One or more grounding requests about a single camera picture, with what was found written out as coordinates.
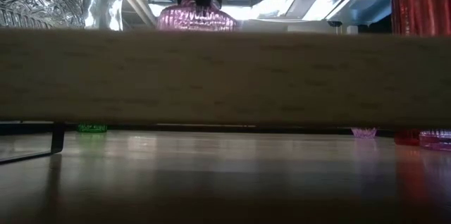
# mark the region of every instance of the black metal frame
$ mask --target black metal frame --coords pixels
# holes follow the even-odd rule
[[[0,165],[7,164],[7,163],[13,163],[16,161],[30,160],[32,158],[50,156],[52,154],[57,154],[57,153],[63,151],[64,132],[65,131],[66,131],[66,125],[64,123],[54,123],[53,127],[52,127],[50,151],[46,151],[43,153],[36,153],[36,154],[28,154],[25,156],[18,156],[18,157],[0,160]]]

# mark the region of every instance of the pink glass object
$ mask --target pink glass object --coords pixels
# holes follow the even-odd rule
[[[212,4],[197,6],[194,0],[165,8],[158,20],[159,30],[233,31],[237,21]]]
[[[432,150],[451,151],[451,130],[422,131],[420,146]]]
[[[378,131],[376,128],[352,128],[354,137],[359,139],[373,139]]]

